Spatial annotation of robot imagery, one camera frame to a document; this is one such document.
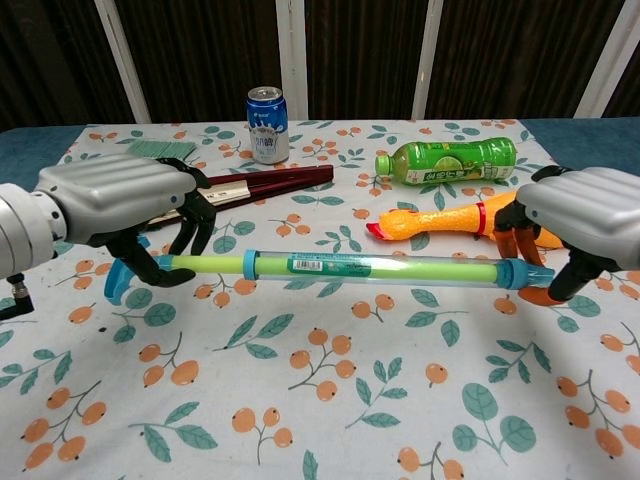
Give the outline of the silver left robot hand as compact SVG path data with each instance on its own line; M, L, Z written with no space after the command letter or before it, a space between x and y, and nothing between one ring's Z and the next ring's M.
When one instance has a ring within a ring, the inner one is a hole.
M201 170L179 159L127 154L47 167L36 184L60 207L67 242L105 247L139 280L161 288L184 284L196 273L162 269L139 243L139 233L151 220L175 211L181 227L169 253L190 247L193 255L201 254L216 219L216 208L200 193L208 187Z

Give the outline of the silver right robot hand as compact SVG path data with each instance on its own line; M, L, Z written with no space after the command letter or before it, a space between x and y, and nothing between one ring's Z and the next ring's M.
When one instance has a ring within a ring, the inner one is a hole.
M605 167L540 169L496 212L493 234L503 258L541 269L535 241L543 230L568 250L568 262L547 286L518 284L529 303L559 305L604 271L640 271L640 177Z

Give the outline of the water squirter tube toy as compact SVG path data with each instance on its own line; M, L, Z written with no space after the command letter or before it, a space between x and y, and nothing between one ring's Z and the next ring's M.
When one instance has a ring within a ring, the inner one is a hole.
M304 283L381 283L408 286L478 287L520 290L546 287L555 272L522 259L455 259L248 249L241 256L160 255L163 272L189 269L197 274L232 274L259 280Z

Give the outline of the mint green hand brush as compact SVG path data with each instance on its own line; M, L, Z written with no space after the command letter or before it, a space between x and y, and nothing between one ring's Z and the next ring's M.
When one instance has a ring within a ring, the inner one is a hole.
M196 150L193 142L158 140L136 140L129 145L127 153L147 158L176 158L185 160Z

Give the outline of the yellow rubber chicken toy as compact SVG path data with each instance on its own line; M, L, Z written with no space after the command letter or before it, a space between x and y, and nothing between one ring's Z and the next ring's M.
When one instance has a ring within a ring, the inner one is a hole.
M512 191L442 211L393 209L380 214L376 222L367 223L366 228L374 238L383 241L403 241L432 232L463 232L495 241L495 214L515 196Z

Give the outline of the green plastic drink bottle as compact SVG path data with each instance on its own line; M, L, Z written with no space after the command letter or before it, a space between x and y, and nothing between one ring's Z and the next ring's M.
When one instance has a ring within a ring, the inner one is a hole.
M378 155L375 171L405 185L502 180L516 165L515 144L506 137L472 142L409 142Z

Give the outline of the dark red folding fan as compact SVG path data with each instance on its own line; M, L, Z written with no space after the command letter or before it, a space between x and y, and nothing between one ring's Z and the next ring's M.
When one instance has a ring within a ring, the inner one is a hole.
M218 211L223 211L325 184L333 178L332 165L258 171L209 177L209 187L200 189L199 192Z

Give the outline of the blue and white drink can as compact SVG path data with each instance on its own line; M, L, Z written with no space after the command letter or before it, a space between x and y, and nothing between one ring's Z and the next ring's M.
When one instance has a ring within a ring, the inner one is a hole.
M289 158L288 111L282 91L274 86L251 89L246 100L253 159L275 165Z

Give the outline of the dark brown curtain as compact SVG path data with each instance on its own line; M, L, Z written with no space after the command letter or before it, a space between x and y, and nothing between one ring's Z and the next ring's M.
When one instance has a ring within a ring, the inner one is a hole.
M309 118L411 119L428 0L304 0ZM573 116L625 0L445 0L425 119ZM275 0L115 0L151 122L282 87ZM136 122L94 0L0 0L0 132Z

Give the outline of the floral fruit print tablecloth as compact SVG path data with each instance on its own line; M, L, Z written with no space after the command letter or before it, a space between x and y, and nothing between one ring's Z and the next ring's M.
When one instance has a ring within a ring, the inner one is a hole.
M207 175L262 167L246 125L0 133L0 183L43 166L194 142ZM333 182L222 212L206 254L245 249L497 257L490 240L377 243L393 207L475 206L553 160L640 175L640 119L305 121L290 161ZM376 155L409 141L511 138L506 180L406 188ZM501 290L247 282L102 289L104 250L60 244L26 275L35 312L0 323L0 480L640 480L640 272L560 306Z

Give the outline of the white frame post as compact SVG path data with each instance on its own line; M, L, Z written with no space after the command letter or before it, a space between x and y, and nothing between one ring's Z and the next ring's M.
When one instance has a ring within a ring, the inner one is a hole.
M115 0L94 0L134 120L149 124L151 116Z
M411 119L425 119L431 75L445 0L428 0L418 71L413 95Z
M583 91L574 118L602 117L639 44L640 0L625 0Z
M290 120L308 120L305 1L275 0L282 91Z

